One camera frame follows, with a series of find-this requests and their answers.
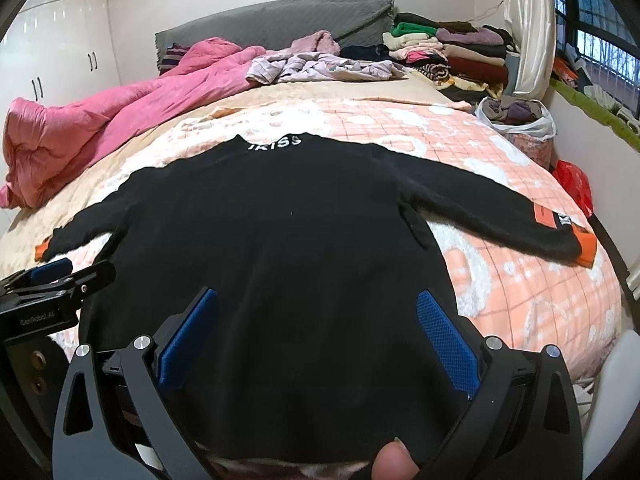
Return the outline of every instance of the red folded clothing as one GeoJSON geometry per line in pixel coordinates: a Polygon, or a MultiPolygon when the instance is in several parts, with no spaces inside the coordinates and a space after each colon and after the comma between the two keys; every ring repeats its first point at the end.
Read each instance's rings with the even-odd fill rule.
{"type": "Polygon", "coordinates": [[[489,84],[503,83],[504,85],[509,81],[509,70],[506,66],[494,66],[461,57],[449,57],[449,64],[453,74],[465,75],[475,81],[489,84]]]}

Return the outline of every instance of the white wardrobe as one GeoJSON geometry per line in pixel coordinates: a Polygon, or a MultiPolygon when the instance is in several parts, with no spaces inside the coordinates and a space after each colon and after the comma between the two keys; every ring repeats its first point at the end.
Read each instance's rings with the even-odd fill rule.
{"type": "MultiPolygon", "coordinates": [[[[16,97],[62,106],[119,84],[107,0],[27,0],[0,41],[3,131],[16,97]]],[[[16,212],[0,210],[0,235],[16,212]]]]}

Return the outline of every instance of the gray quilted cover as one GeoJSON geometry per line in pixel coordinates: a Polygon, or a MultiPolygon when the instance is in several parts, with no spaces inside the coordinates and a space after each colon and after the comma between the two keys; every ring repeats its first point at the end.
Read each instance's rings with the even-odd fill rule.
{"type": "Polygon", "coordinates": [[[277,0],[239,7],[158,32],[158,64],[173,43],[190,46],[213,36],[243,48],[279,50],[328,30],[340,46],[379,44],[393,25],[393,14],[394,0],[277,0]]]}

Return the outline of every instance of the white curtain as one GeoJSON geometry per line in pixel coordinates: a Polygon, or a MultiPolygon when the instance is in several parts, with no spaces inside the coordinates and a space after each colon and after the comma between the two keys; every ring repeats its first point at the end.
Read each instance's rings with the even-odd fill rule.
{"type": "Polygon", "coordinates": [[[520,69],[513,95],[542,99],[549,86],[556,50],[554,0],[504,0],[504,15],[520,47],[520,69]]]}
{"type": "Polygon", "coordinates": [[[626,279],[626,284],[634,294],[636,300],[640,300],[640,258],[636,260],[630,270],[631,274],[626,279]]]}

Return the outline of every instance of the orange sleeve label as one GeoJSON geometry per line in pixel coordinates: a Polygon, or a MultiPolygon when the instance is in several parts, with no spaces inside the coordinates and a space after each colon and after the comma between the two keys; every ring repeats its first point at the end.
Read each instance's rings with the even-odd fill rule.
{"type": "Polygon", "coordinates": [[[540,204],[533,204],[533,213],[536,216],[536,222],[552,229],[557,229],[554,212],[540,204]]]}

